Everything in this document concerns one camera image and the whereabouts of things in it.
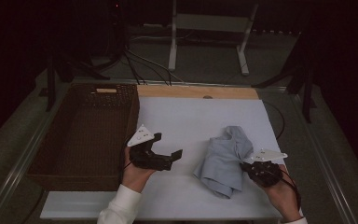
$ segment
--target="white board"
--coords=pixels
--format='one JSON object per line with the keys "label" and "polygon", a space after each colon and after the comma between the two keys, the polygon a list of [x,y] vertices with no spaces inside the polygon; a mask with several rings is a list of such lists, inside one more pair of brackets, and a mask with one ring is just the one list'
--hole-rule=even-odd
{"label": "white board", "polygon": [[[173,163],[170,171],[151,176],[143,191],[138,220],[280,217],[265,193],[247,174],[243,179],[243,191],[234,192],[231,199],[216,197],[193,176],[194,169],[204,158],[209,139],[221,136],[229,125],[243,128],[255,152],[261,148],[280,151],[262,101],[141,97],[140,106],[138,127],[143,124],[151,133],[162,133],[162,139],[153,145],[153,151],[171,155],[182,149],[183,156]],[[41,217],[96,218],[113,195],[106,192],[50,192]],[[74,204],[82,211],[74,211]]]}

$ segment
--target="wire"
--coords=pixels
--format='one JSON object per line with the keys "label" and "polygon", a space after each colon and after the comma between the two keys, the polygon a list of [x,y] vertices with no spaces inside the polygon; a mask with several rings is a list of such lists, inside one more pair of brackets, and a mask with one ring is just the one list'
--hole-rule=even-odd
{"label": "wire", "polygon": [[132,162],[129,162],[127,165],[124,166],[123,170],[125,170]]}
{"label": "wire", "polygon": [[124,161],[126,160],[124,150],[126,149],[128,142],[130,141],[130,139],[133,137],[134,134],[135,133],[133,133],[129,137],[127,137],[124,140],[123,145],[121,146],[121,150],[120,150],[120,153],[119,153],[119,161],[118,161],[118,181],[119,181],[119,184],[121,184],[123,182],[124,169],[126,169],[127,166],[129,166],[131,164],[131,162],[130,162],[129,164],[124,165]]}
{"label": "wire", "polygon": [[107,45],[106,45],[104,55],[107,54],[107,52],[109,51],[109,48],[110,48],[110,29],[108,29],[108,31],[107,31]]}
{"label": "wire", "polygon": [[103,72],[103,71],[115,66],[116,64],[118,64],[118,61],[119,61],[119,59],[111,60],[108,63],[101,63],[101,64],[98,64],[98,65],[92,66],[92,69],[94,69],[94,70],[96,70],[98,72]]}
{"label": "wire", "polygon": [[133,67],[133,65],[132,65],[132,63],[131,63],[130,58],[127,56],[126,53],[124,53],[124,56],[126,57],[127,61],[129,62],[130,69],[131,69],[132,74],[133,74],[133,76],[135,77],[136,82],[138,83],[138,85],[141,85],[141,83],[139,82],[139,79],[138,79],[138,78],[140,78],[140,79],[143,81],[144,85],[147,85],[146,82],[145,82],[145,80],[144,80],[144,78],[141,77],[141,76],[139,76],[139,74],[136,72],[135,68]]}
{"label": "wire", "polygon": [[146,61],[146,62],[148,62],[148,63],[152,63],[152,64],[154,64],[154,65],[157,65],[158,67],[163,68],[164,70],[166,70],[166,71],[168,72],[168,74],[169,74],[170,76],[175,77],[177,80],[179,80],[179,81],[181,81],[182,83],[186,84],[181,78],[179,78],[179,77],[177,77],[176,75],[174,75],[168,68],[162,66],[161,64],[152,62],[152,61],[150,61],[150,60],[148,60],[148,59],[146,59],[146,58],[144,58],[144,57],[141,57],[141,56],[139,56],[139,55],[133,53],[133,52],[130,51],[129,49],[127,49],[126,51],[127,51],[128,53],[132,54],[133,56],[139,58],[139,59],[142,59],[142,60],[144,60],[144,61]]}
{"label": "wire", "polygon": [[36,203],[34,204],[34,207],[31,209],[31,211],[28,213],[28,215],[22,220],[21,224],[26,223],[28,221],[28,219],[30,218],[30,216],[34,213],[34,211],[36,210],[36,207],[40,204],[40,201],[42,201],[44,193],[45,193],[45,191],[42,189],[40,191],[39,198],[37,199]]}
{"label": "wire", "polygon": [[275,105],[273,105],[273,104],[271,104],[271,103],[269,103],[269,102],[266,102],[266,101],[264,101],[264,100],[263,100],[263,103],[266,104],[266,105],[272,106],[276,111],[278,111],[279,115],[281,116],[281,119],[282,119],[282,129],[281,129],[281,131],[278,133],[278,135],[276,136],[276,139],[278,140],[278,139],[281,137],[281,135],[283,134],[283,131],[284,131],[285,126],[286,126],[286,124],[285,124],[286,122],[285,122],[283,113],[281,112],[281,110],[280,110],[277,106],[275,106]]}
{"label": "wire", "polygon": [[268,170],[264,170],[264,172],[270,174],[270,175],[273,175],[275,178],[277,179],[280,179],[283,183],[285,183],[286,185],[288,185],[296,194],[296,201],[297,201],[297,209],[300,210],[301,208],[301,195],[300,193],[298,192],[298,188],[297,188],[297,185],[295,184],[295,181],[292,179],[292,177],[290,177],[289,174],[287,174],[285,171],[281,170],[282,172],[284,172],[288,177],[289,179],[292,181],[293,184],[289,183],[287,180],[283,179],[283,177],[280,177],[278,175],[275,175],[274,173],[268,171]]}
{"label": "wire", "polygon": [[[176,37],[176,39],[186,39],[187,37],[191,36],[193,33],[194,30],[191,30],[187,35]],[[137,39],[172,39],[172,36],[171,35],[164,35],[164,36],[140,35],[130,39],[130,41],[137,40]]]}
{"label": "wire", "polygon": [[132,59],[132,58],[130,58],[130,60],[132,60],[132,61],[134,61],[134,62],[136,62],[136,63],[139,63],[139,64],[141,64],[141,65],[143,65],[143,66],[145,66],[145,67],[148,67],[148,68],[151,69],[153,72],[155,72],[155,73],[162,79],[162,81],[165,82],[165,84],[166,84],[167,86],[170,86],[170,84],[167,83],[167,81],[164,79],[164,77],[163,77],[158,71],[156,71],[156,69],[152,68],[151,66],[149,66],[149,65],[147,65],[147,64],[138,62],[138,61],[136,61],[136,60],[134,60],[134,59]]}

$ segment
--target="white sleeve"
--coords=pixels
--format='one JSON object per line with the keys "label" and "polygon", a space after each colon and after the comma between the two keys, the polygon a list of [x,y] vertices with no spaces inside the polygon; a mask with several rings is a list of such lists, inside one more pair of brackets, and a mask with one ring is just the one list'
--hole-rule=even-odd
{"label": "white sleeve", "polygon": [[278,224],[308,224],[308,222],[307,222],[307,219],[303,217],[303,218],[301,218],[297,221],[294,221],[294,222],[280,222],[279,221]]}
{"label": "white sleeve", "polygon": [[123,185],[117,190],[116,197],[98,217],[98,224],[131,224],[138,213],[142,194]]}

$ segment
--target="crumpled towel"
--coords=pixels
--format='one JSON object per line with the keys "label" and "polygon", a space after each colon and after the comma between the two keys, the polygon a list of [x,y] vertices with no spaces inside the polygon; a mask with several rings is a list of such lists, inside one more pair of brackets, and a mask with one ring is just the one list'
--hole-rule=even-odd
{"label": "crumpled towel", "polygon": [[234,189],[242,191],[240,162],[252,152],[252,142],[242,127],[227,126],[223,136],[210,139],[207,155],[194,175],[217,196],[229,199]]}

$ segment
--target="metal stand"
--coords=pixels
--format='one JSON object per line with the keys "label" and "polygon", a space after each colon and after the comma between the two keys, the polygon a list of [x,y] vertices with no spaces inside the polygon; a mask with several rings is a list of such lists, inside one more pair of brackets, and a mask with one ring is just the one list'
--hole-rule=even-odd
{"label": "metal stand", "polygon": [[207,16],[177,13],[176,0],[172,4],[172,43],[170,51],[170,60],[168,69],[174,71],[176,67],[176,30],[209,30],[209,31],[226,31],[226,32],[244,32],[244,38],[240,45],[237,46],[238,59],[240,61],[241,73],[249,75],[249,69],[244,54],[249,35],[255,20],[258,4],[254,4],[251,16],[245,17],[225,17],[225,16]]}

